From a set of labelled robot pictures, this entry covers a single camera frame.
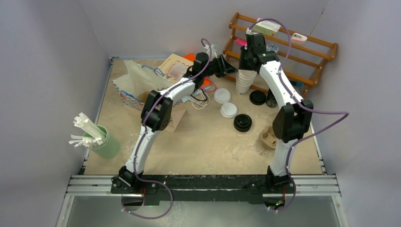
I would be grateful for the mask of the checkered paper bakery bag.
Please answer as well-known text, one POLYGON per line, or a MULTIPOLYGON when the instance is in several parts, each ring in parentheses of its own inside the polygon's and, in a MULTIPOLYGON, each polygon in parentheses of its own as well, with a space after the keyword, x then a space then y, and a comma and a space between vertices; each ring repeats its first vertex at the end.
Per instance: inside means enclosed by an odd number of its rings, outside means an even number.
POLYGON ((119 98, 131 114, 140 113, 150 91, 162 91, 172 82, 155 72, 155 69, 145 67, 134 61, 124 60, 127 73, 112 80, 119 98))

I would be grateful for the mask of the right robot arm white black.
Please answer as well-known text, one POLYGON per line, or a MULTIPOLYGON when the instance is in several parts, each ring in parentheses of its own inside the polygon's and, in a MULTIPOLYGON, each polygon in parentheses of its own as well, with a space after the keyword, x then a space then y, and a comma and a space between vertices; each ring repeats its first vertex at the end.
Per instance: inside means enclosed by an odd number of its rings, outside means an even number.
POLYGON ((277 54, 266 50, 263 34, 246 35, 246 42, 247 45, 241 47, 239 68, 256 71, 269 86, 279 108, 272 123, 277 145, 265 180, 270 192, 278 192, 284 184, 290 182, 291 152, 309 130, 312 113, 303 108, 312 109, 314 106, 310 100, 303 100, 292 88, 280 67, 277 54))

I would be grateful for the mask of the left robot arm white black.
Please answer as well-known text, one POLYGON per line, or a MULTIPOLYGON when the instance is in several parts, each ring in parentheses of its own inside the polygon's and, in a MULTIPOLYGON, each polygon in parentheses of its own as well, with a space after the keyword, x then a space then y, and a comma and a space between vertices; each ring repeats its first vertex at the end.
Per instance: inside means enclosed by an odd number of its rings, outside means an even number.
POLYGON ((168 126, 173 105, 199 89, 206 77, 221 78, 237 72, 237 68, 228 63, 223 55, 212 59, 207 53, 200 52, 178 82, 162 91, 150 91, 141 113, 139 138, 130 158, 118 173, 128 193, 140 190, 146 159, 157 136, 168 126))

